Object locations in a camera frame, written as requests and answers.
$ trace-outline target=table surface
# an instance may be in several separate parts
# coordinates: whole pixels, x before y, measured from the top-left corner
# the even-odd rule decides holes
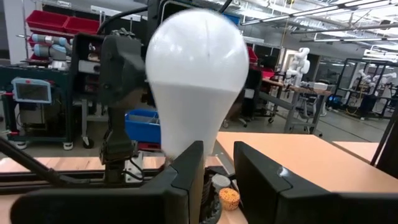
[[[398,179],[314,135],[219,132],[217,141],[232,163],[243,141],[330,192],[398,192]]]
[[[98,170],[104,169],[98,157],[46,157],[36,158],[47,167],[55,170]],[[144,157],[145,169],[156,169],[164,163],[164,157]],[[210,156],[206,159],[206,166],[222,166],[217,157]],[[0,161],[0,172],[23,172],[24,167],[10,158]],[[0,223],[9,224],[9,210],[18,195],[0,196]],[[222,211],[219,224],[246,224],[247,221],[240,209]]]
[[[378,142],[333,141],[333,143],[340,146],[340,148],[347,153],[367,163],[370,163],[372,161],[374,153],[379,146]]]
[[[279,87],[283,87],[284,86],[283,83],[278,82],[278,81],[274,81],[274,80],[270,80],[269,78],[263,78],[262,81],[270,83],[270,84],[275,85],[275,86],[279,86]],[[302,87],[296,87],[296,86],[290,86],[289,89],[292,90],[292,91],[296,91],[298,93],[309,93],[309,94],[316,93],[318,95],[324,95],[324,96],[331,95],[331,91],[329,91],[329,90],[309,90],[308,88],[302,88]]]

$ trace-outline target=wheel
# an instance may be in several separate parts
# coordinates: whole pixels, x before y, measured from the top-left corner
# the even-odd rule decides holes
[[[17,147],[17,149],[23,150],[26,149],[27,144],[26,142],[15,142],[15,147]]]
[[[63,150],[69,151],[73,149],[73,142],[64,142]]]
[[[89,137],[83,138],[83,147],[85,149],[92,149],[94,146],[94,141],[90,139]]]
[[[228,128],[228,126],[229,126],[228,121],[225,119],[225,120],[223,121],[223,127],[224,127],[224,128]]]

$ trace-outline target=blue bin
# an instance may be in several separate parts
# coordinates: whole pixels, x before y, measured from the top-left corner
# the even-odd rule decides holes
[[[124,116],[127,135],[131,140],[160,144],[160,124],[150,123],[158,119],[156,111],[132,110]]]

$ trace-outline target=white light bulb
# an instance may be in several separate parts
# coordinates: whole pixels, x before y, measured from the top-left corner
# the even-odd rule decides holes
[[[189,9],[159,26],[147,49],[146,72],[169,159],[194,141],[203,141],[204,156],[213,152],[248,70],[243,37],[221,14]]]

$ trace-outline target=orange sponge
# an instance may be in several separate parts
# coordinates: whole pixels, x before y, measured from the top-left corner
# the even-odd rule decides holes
[[[223,209],[231,211],[235,210],[239,206],[239,200],[241,196],[237,191],[229,188],[221,189],[219,192],[219,197]]]

